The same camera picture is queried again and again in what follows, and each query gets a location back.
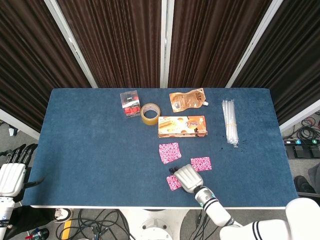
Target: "fabric swatch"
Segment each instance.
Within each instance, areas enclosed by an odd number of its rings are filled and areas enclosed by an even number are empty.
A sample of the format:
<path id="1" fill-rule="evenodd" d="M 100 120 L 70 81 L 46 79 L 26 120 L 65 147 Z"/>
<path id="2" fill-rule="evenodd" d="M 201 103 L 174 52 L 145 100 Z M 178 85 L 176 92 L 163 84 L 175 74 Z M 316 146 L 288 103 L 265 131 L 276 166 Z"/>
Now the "fabric swatch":
<path id="1" fill-rule="evenodd" d="M 191 165 L 197 172 L 212 170 L 210 157 L 191 158 Z"/>
<path id="2" fill-rule="evenodd" d="M 178 181 L 175 175 L 167 176 L 166 181 L 168 182 L 171 191 L 182 187 L 181 183 Z"/>
<path id="3" fill-rule="evenodd" d="M 180 153 L 179 145 L 177 142 L 160 144 L 159 153 L 160 153 L 161 161 L 164 164 L 170 163 L 174 160 L 181 158 L 181 153 Z"/>

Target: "blue tablecloth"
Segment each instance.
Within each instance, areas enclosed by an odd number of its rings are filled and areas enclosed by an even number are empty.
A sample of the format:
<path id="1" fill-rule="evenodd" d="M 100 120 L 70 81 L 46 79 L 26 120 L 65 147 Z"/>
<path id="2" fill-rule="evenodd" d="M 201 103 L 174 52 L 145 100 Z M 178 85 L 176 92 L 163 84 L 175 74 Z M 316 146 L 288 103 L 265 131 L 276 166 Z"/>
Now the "blue tablecloth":
<path id="1" fill-rule="evenodd" d="M 205 137 L 158 138 L 158 126 L 126 118 L 117 89 L 54 89 L 23 203 L 40 206 L 197 207 L 192 194 L 171 191 L 169 168 L 210 157 L 204 184 L 225 207 L 282 207 L 297 197 L 272 99 L 262 88 L 205 88 L 209 106 L 173 113 L 169 93 L 138 88 L 141 106 L 162 116 L 204 115 Z M 226 140 L 222 100 L 234 99 L 239 147 Z M 163 164 L 159 144 L 178 142 L 182 157 Z"/>

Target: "floor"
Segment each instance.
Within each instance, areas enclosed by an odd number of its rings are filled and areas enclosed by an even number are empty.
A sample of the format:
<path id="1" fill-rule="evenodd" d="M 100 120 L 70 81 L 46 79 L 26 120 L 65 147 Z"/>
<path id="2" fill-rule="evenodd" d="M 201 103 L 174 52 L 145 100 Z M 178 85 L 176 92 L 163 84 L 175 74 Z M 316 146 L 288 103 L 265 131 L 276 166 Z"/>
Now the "floor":
<path id="1" fill-rule="evenodd" d="M 290 134 L 292 132 L 292 129 L 289 129 L 288 131 L 285 132 L 285 134 Z M 7 149 L 14 149 L 19 147 L 22 144 L 32 144 L 32 143 L 37 143 L 35 139 L 32 137 L 26 135 L 25 133 L 19 131 L 17 136 L 9 136 L 9 131 L 8 131 L 8 125 L 7 124 L 2 124 L 0 125 L 0 151 L 4 151 Z M 0 157 L 0 164 L 3 164 L 5 162 L 6 158 L 5 157 Z M 292 172 L 292 176 L 297 176 L 297 175 L 303 175 L 307 179 L 309 179 L 308 176 L 308 169 L 315 166 L 320 162 L 319 159 L 290 159 L 289 164 Z M 97 216 L 98 212 L 100 210 L 97 209 L 86 209 L 85 210 L 85 217 L 93 217 Z M 74 217 L 78 216 L 79 210 L 76 209 L 74 211 Z M 198 214 L 200 213 L 199 210 L 190 210 L 187 215 L 185 216 L 181 230 L 180 230 L 180 239 L 182 240 L 187 240 L 189 239 L 191 233 L 194 231 L 196 227 L 196 220 L 198 217 Z M 284 210 L 229 210 L 229 213 L 235 218 L 235 220 L 243 225 L 246 225 L 248 223 L 254 222 L 254 221 L 262 221 L 262 220 L 270 220 L 270 219 L 286 219 L 285 211 Z M 49 240 L 55 240 L 56 235 L 56 229 L 58 227 L 57 223 L 50 222 L 48 225 L 44 226 L 45 228 L 48 228 L 50 231 L 49 235 Z M 205 235 L 204 237 L 208 236 L 213 230 L 215 229 L 214 224 L 212 221 L 209 222 L 206 230 L 205 230 Z M 218 229 L 209 239 L 211 240 L 218 240 L 219 239 L 219 230 Z M 88 237 L 92 237 L 92 231 L 87 229 L 87 234 Z M 117 230 L 116 228 L 114 229 L 114 234 L 116 236 L 119 236 L 119 240 L 121 239 L 126 239 L 125 235 L 121 233 L 121 230 Z M 24 239 L 24 237 L 27 236 L 27 233 L 21 233 L 14 238 L 13 240 L 21 240 Z M 76 236 L 74 239 L 78 240 L 83 238 L 81 235 Z"/>

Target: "shoe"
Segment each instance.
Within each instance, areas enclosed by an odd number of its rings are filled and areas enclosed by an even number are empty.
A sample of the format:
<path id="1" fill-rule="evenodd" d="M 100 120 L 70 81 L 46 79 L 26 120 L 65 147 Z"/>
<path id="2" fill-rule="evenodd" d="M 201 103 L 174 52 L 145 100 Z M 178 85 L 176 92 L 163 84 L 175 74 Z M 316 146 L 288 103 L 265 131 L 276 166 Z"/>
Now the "shoe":
<path id="1" fill-rule="evenodd" d="M 70 208 L 56 208 L 54 213 L 55 223 L 65 223 L 69 221 L 74 215 L 74 211 Z"/>
<path id="2" fill-rule="evenodd" d="M 308 183 L 304 176 L 296 176 L 293 181 L 297 192 L 310 194 L 316 193 L 314 188 Z"/>

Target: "robotic arm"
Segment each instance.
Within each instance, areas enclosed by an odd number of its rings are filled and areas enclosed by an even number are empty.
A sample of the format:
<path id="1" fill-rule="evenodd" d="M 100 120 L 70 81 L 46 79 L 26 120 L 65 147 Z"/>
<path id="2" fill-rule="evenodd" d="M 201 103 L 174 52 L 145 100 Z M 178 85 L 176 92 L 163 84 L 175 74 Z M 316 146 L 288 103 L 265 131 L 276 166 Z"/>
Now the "robotic arm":
<path id="1" fill-rule="evenodd" d="M 13 151 L 1 152 L 8 158 L 0 169 L 0 240 L 4 238 L 6 229 L 11 227 L 9 221 L 15 206 L 14 197 L 22 189 L 36 186 L 44 180 L 24 183 L 28 165 L 37 146 L 31 144 L 26 147 L 23 144 Z"/>
<path id="2" fill-rule="evenodd" d="M 221 240 L 305 240 L 318 239 L 320 207 L 309 198 L 297 198 L 288 203 L 288 222 L 274 219 L 255 221 L 242 226 L 224 209 L 214 193 L 203 186 L 204 181 L 188 164 L 174 172 L 183 189 L 194 194 L 196 201 L 215 225 L 222 227 Z"/>

